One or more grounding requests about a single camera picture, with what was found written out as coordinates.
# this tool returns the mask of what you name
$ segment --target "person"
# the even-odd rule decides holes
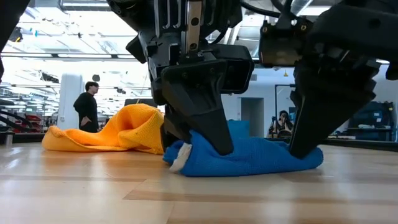
[[[279,112],[279,119],[274,123],[274,131],[279,134],[280,131],[292,132],[293,122],[289,119],[289,114],[287,111],[282,110]]]
[[[79,129],[89,133],[98,131],[97,102],[94,95],[97,94],[99,85],[96,82],[86,83],[86,92],[82,93],[73,104],[79,114]]]

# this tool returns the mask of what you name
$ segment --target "towel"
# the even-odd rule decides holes
[[[233,177],[315,169],[323,162],[320,148],[304,159],[290,155],[289,145],[264,138],[241,138],[231,132],[234,151],[219,155],[200,134],[191,131],[191,144],[176,141],[167,148],[163,160],[172,172],[187,177]]]
[[[163,114],[154,107],[136,104],[123,107],[98,133],[49,127],[42,145],[46,150],[103,152],[136,150],[163,154],[160,126]]]

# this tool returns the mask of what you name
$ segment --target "white pillar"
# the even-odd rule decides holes
[[[57,126],[61,130],[79,128],[79,114],[73,104],[84,90],[85,83],[81,74],[62,74],[57,121]]]

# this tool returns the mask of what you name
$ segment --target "wooden floor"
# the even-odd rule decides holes
[[[323,146],[317,170],[171,174],[161,156],[0,148],[0,223],[398,223],[398,153]]]

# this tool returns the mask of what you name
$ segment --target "person sitting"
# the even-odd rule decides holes
[[[289,114],[287,111],[282,110],[279,112],[279,119],[277,122],[274,122],[274,132],[279,135],[280,132],[289,132],[292,133],[293,130],[293,122],[289,119]]]

